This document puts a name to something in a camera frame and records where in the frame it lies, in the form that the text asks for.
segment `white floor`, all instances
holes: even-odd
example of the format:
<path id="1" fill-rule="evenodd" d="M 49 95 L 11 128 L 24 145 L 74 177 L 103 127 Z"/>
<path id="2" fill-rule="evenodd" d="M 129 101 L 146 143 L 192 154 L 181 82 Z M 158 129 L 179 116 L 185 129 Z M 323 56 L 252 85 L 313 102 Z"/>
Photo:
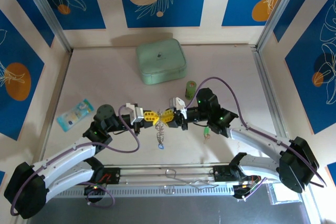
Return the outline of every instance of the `white floor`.
<path id="1" fill-rule="evenodd" d="M 145 110 L 165 110 L 171 97 L 184 98 L 189 80 L 200 84 L 205 78 L 218 76 L 226 80 L 236 92 L 245 120 L 267 131 L 274 126 L 261 87 L 251 48 L 246 46 L 183 46 L 187 58 L 187 77 L 180 80 L 144 85 L 140 79 L 135 48 L 75 49 L 60 96 L 44 158 L 71 145 L 90 126 L 94 112 L 64 132 L 56 118 L 83 99 L 97 109 L 110 104 L 117 111 L 126 102 L 138 103 Z M 205 84 L 218 96 L 222 107 L 237 112 L 232 95 L 219 81 Z M 164 150 L 157 147 L 154 127 L 142 129 L 140 150 L 133 154 L 119 154 L 104 150 L 96 157 L 105 165 L 188 164 L 230 162 L 238 152 L 260 153 L 250 146 L 211 134 L 204 144 L 202 127 L 189 125 L 188 131 L 165 129 Z M 121 150 L 132 150 L 135 140 L 129 133 L 112 135 L 110 144 Z"/>

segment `mint green case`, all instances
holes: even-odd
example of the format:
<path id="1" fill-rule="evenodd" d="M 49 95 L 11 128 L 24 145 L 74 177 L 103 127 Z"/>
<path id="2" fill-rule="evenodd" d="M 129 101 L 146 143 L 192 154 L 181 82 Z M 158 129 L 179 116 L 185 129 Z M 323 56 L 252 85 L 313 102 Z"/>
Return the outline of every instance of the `mint green case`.
<path id="1" fill-rule="evenodd" d="M 180 43 L 167 39 L 137 47 L 142 81 L 156 84 L 186 76 L 187 63 Z"/>

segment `wall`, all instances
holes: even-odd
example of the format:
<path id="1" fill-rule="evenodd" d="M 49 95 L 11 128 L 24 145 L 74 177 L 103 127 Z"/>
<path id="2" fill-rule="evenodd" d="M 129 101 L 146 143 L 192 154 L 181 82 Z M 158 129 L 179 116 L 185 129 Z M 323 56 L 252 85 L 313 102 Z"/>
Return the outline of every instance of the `wall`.
<path id="1" fill-rule="evenodd" d="M 6 80 L 4 85 L 0 87 L 0 113 L 2 113 L 2 125 L 7 121 L 12 120 L 14 116 L 19 117 L 21 114 L 24 116 L 23 127 L 16 129 L 19 130 L 17 138 L 15 137 L 16 133 L 14 135 L 8 133 L 6 133 L 6 135 L 0 134 L 0 143 L 2 146 L 0 148 L 0 171 L 5 172 L 0 187 L 0 222 L 22 223 L 23 220 L 20 217 L 18 217 L 18 220 L 16 221 L 16 218 L 10 215 L 10 204 L 4 198 L 3 193 L 15 167 L 22 162 L 31 163 L 33 156 L 39 152 L 40 135 L 44 127 L 47 113 L 50 113 L 50 111 L 48 112 L 50 100 L 54 92 L 56 81 L 59 78 L 59 72 L 61 68 L 64 67 L 67 56 L 58 40 L 54 39 L 51 47 L 47 44 L 40 34 L 41 31 L 36 29 L 16 0 L 0 0 L 0 10 L 9 20 L 9 26 L 12 24 L 15 27 L 12 31 L 7 32 L 6 39 L 3 41 L 2 45 L 0 45 L 0 60 L 2 62 L 8 59 L 25 60 L 31 79 L 31 89 L 28 89 L 28 97 L 32 97 L 32 99 L 30 103 L 28 102 L 26 111 L 9 110 L 8 114 L 4 115 L 4 113 L 2 113 L 4 110 L 12 108 L 13 105 L 14 107 L 20 108 L 21 104 L 28 98 L 25 101 L 18 101 L 14 99 L 18 98 L 16 97 L 17 94 L 11 95 L 13 99 L 7 97 L 8 94 L 10 94 L 8 80 Z M 3 27 L 3 20 L 5 20 L 5 18 L 2 18 L 1 20 L 1 27 Z M 15 29 L 18 31 L 18 33 L 16 33 L 17 40 L 10 41 L 11 34 L 15 33 Z M 22 50 L 23 44 L 25 44 L 27 50 L 25 50 L 22 55 L 16 55 L 18 50 Z M 27 57 L 30 53 L 31 55 L 35 55 L 34 59 Z M 37 69 L 37 66 L 41 66 L 43 70 L 41 74 L 38 73 L 36 77 L 33 73 Z M 37 82 L 35 92 L 33 89 L 34 82 Z M 12 79 L 11 85 L 14 85 L 15 83 L 20 84 L 19 81 Z M 18 91 L 19 94 L 24 92 L 24 89 L 19 89 L 19 86 L 16 88 L 17 89 L 14 89 L 14 91 Z"/>
<path id="2" fill-rule="evenodd" d="M 31 0 L 18 0 L 26 10 Z M 276 0 L 47 0 L 74 48 L 136 46 L 174 37 L 182 44 L 254 44 Z M 32 22 L 43 26 L 31 11 Z M 48 32 L 44 38 L 50 40 Z"/>
<path id="3" fill-rule="evenodd" d="M 306 139 L 312 148 L 318 162 L 320 163 L 319 172 L 321 176 L 326 180 L 328 187 L 327 188 L 317 188 L 312 187 L 314 192 L 315 199 L 319 206 L 319 210 L 324 219 L 336 221 L 336 215 L 334 212 L 334 202 L 333 198 L 336 195 L 336 190 L 329 179 L 328 173 L 325 170 L 327 164 L 333 163 L 336 161 L 336 145 L 335 145 L 335 131 L 336 124 L 326 125 L 326 128 L 321 130 L 314 128 L 314 124 L 311 125 L 310 122 L 315 118 L 308 117 L 307 114 L 308 107 L 302 105 L 302 100 L 305 100 L 307 96 L 309 98 L 315 97 L 317 92 L 320 92 L 316 88 L 315 92 L 310 92 L 303 95 L 302 90 L 299 88 L 300 93 L 296 85 L 298 86 L 298 81 L 296 83 L 293 81 L 292 74 L 295 74 L 295 70 L 302 72 L 301 70 L 305 68 L 305 62 L 309 62 L 311 57 L 317 57 L 315 55 L 314 46 L 318 44 L 321 49 L 322 42 L 318 39 L 315 40 L 314 34 L 317 34 L 318 38 L 320 37 L 320 30 L 322 26 L 312 28 L 314 26 L 316 19 L 320 10 L 323 8 L 325 3 L 328 0 L 305 0 L 302 4 L 302 7 L 297 12 L 297 15 L 292 20 L 288 29 L 284 32 L 280 41 L 277 41 L 275 36 L 270 36 L 265 47 L 261 51 L 261 56 L 264 60 L 264 63 L 268 69 L 268 75 L 271 79 L 271 84 L 274 89 L 278 105 L 284 122 L 286 124 L 288 134 L 290 137 L 294 138 L 296 136 L 301 136 Z M 303 38 L 306 38 L 304 32 L 310 27 L 310 30 L 313 31 L 310 39 L 306 42 L 301 43 Z M 301 45 L 302 52 L 297 50 L 298 45 Z M 287 56 L 293 57 L 291 61 L 288 61 Z M 301 67 L 293 67 L 292 61 L 294 63 L 303 62 Z M 313 67 L 311 70 L 303 73 L 300 80 L 309 79 L 309 82 L 306 84 L 306 88 L 314 87 L 311 82 L 313 78 Z M 322 99 L 324 104 L 326 102 L 326 94 L 319 95 L 316 100 L 316 108 L 318 107 L 318 99 Z M 329 110 L 335 110 L 335 104 L 330 104 Z M 319 120 L 325 122 L 327 117 L 321 113 L 319 115 Z"/>

